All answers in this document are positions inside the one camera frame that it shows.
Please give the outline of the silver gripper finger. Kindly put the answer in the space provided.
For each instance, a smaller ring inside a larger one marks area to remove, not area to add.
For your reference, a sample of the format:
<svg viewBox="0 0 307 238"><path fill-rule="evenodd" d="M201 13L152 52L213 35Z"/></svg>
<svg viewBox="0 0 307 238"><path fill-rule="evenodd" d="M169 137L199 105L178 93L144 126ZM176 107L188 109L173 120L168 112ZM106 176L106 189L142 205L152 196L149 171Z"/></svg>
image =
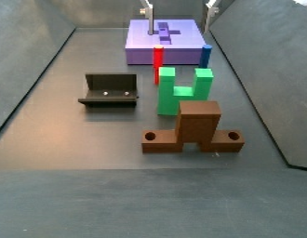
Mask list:
<svg viewBox="0 0 307 238"><path fill-rule="evenodd" d="M140 14L145 16L149 21L149 30L148 34L153 35L153 5L149 3L149 0L140 0L142 8L140 9Z"/></svg>
<svg viewBox="0 0 307 238"><path fill-rule="evenodd" d="M208 0L207 7L207 20L205 20L205 30L208 30L211 18L219 13L220 0Z"/></svg>

